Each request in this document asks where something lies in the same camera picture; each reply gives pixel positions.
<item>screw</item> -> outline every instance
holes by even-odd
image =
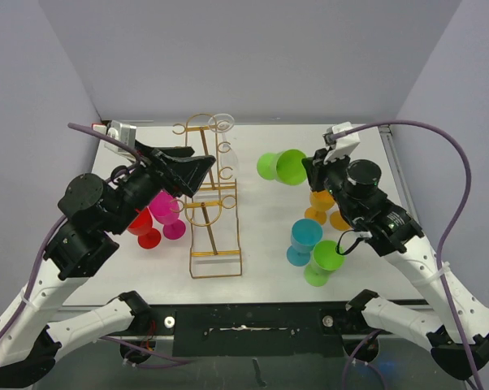
[[[165,327],[167,329],[172,329],[176,323],[176,321],[174,320],[174,317],[171,317],[171,316],[165,318],[165,321],[163,321],[163,322],[165,323]]]
[[[322,323],[324,324],[325,327],[332,327],[333,326],[333,317],[330,315],[325,316],[322,319]]]

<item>gray floor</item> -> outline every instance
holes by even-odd
[[[399,339],[381,339],[374,364],[383,372],[391,390],[459,390],[465,386],[444,374],[423,349]],[[160,352],[170,352],[171,342],[160,341]],[[317,355],[260,357],[261,380],[257,381],[253,357],[207,357],[169,370],[138,370],[122,367],[116,344],[99,341],[71,353],[34,390],[84,389],[327,389],[339,390],[344,358]],[[160,364],[151,358],[148,364]],[[356,366],[348,376],[348,389],[382,389],[367,367]]]

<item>wall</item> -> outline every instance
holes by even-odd
[[[469,156],[473,190],[444,258],[489,306],[489,0],[461,3],[398,117],[444,128]],[[461,161],[425,131],[397,129],[395,139],[420,221],[436,244],[461,198]],[[483,379],[488,390],[489,367]]]
[[[0,0],[0,314],[28,280],[67,183],[96,142],[67,130],[98,121],[35,0]]]
[[[459,2],[40,0],[101,117],[161,124],[394,117]]]

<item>table top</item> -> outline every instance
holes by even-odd
[[[120,243],[119,250],[91,280],[69,297],[65,305],[104,305],[111,298],[131,290],[138,291],[148,303],[155,305],[348,301],[365,288],[387,299],[422,299],[410,282],[368,245],[359,245],[348,255],[344,265],[321,288],[305,282],[304,267],[293,266],[287,261],[291,227],[298,219],[304,218],[309,207],[309,186],[306,181],[299,186],[287,186],[263,180],[256,172],[256,163],[266,152],[288,149],[299,149],[311,156],[316,149],[323,147],[322,134],[329,127],[237,125],[226,134],[240,165],[237,179],[242,276],[192,279],[188,271],[189,228],[181,239],[163,238],[160,245],[151,250],[142,249],[136,237],[125,232],[114,237]],[[213,134],[207,132],[207,141],[212,145],[210,136]],[[197,138],[197,132],[189,133],[189,144],[200,154],[202,147]],[[380,188],[400,204],[378,129],[361,132],[360,138],[361,144],[352,153],[352,159],[366,158],[376,162],[383,173]],[[184,145],[184,135],[173,134],[172,127],[139,127],[136,139],[152,146]],[[101,141],[93,173],[109,177],[115,167],[127,163],[106,149]],[[225,211],[227,218],[231,218],[228,215],[233,210]],[[154,227],[162,230],[157,222],[154,222]],[[329,222],[323,228],[323,239],[337,241],[340,237],[341,232]],[[348,247],[353,239],[353,235],[346,235],[344,247]],[[206,233],[196,236],[196,240],[209,242]]]

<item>blue cup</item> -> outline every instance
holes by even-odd
[[[286,257],[296,266],[302,267],[309,263],[311,251],[322,239],[322,226],[313,219],[299,219],[292,226],[292,246],[288,248]]]

